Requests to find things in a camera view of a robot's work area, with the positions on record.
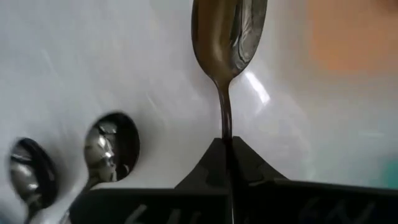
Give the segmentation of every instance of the silver spoon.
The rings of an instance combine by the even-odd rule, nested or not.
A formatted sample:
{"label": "silver spoon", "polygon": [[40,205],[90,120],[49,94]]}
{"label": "silver spoon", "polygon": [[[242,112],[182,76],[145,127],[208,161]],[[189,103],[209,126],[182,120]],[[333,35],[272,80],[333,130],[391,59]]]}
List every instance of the silver spoon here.
{"label": "silver spoon", "polygon": [[267,0],[194,0],[192,43],[203,71],[213,80],[220,96],[223,140],[232,140],[232,79],[249,64],[259,45]]}
{"label": "silver spoon", "polygon": [[11,183],[28,206],[25,223],[53,204],[58,192],[53,162],[33,140],[20,139],[11,151],[9,171]]}
{"label": "silver spoon", "polygon": [[[97,121],[88,131],[85,161],[89,178],[81,194],[104,182],[117,182],[132,171],[139,156],[139,136],[125,114],[113,113]],[[69,211],[60,223],[70,223]]]}

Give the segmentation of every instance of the spoon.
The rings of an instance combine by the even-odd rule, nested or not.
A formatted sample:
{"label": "spoon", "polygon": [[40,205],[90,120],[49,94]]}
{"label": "spoon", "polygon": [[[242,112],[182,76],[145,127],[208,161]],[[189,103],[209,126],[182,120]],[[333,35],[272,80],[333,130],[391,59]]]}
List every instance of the spoon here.
{"label": "spoon", "polygon": [[11,151],[9,171],[15,191],[28,206],[24,223],[53,204],[57,192],[57,175],[53,162],[34,140],[22,138]]}
{"label": "spoon", "polygon": [[232,140],[229,84],[259,45],[267,0],[194,0],[192,43],[198,63],[215,83],[221,104],[222,138]]}
{"label": "spoon", "polygon": [[[99,119],[86,137],[84,153],[89,178],[80,194],[97,184],[127,177],[136,165],[139,146],[136,125],[127,115],[112,113]],[[68,222],[69,211],[60,223]]]}

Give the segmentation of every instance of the white surface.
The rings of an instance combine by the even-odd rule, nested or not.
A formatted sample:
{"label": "white surface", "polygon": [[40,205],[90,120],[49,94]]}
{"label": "white surface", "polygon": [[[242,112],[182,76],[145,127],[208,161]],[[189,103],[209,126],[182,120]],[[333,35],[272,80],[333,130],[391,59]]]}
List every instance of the white surface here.
{"label": "white surface", "polygon": [[[216,88],[193,54],[192,0],[0,2],[0,213],[26,213],[8,179],[16,137],[61,173],[55,223],[83,187],[83,140],[101,115],[136,122],[131,175],[99,187],[174,187],[221,134]],[[336,78],[308,59],[305,1],[270,0],[257,54],[231,85],[234,134],[291,179],[388,187],[398,76]]]}

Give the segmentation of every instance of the metal spoon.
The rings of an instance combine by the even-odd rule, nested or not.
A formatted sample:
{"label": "metal spoon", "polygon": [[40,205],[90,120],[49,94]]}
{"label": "metal spoon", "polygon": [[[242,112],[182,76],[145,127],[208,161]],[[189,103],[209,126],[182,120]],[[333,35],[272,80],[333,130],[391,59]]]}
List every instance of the metal spoon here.
{"label": "metal spoon", "polygon": [[53,162],[34,140],[20,139],[11,151],[9,171],[11,183],[28,206],[25,223],[53,204],[57,192],[57,175]]}
{"label": "metal spoon", "polygon": [[249,64],[260,41],[267,0],[194,0],[192,42],[203,71],[220,96],[223,140],[231,144],[228,88]]}
{"label": "metal spoon", "polygon": [[[139,156],[136,125],[125,114],[113,113],[97,121],[88,131],[85,161],[89,178],[81,194],[103,182],[117,182],[132,171]],[[70,223],[69,211],[60,223]]]}

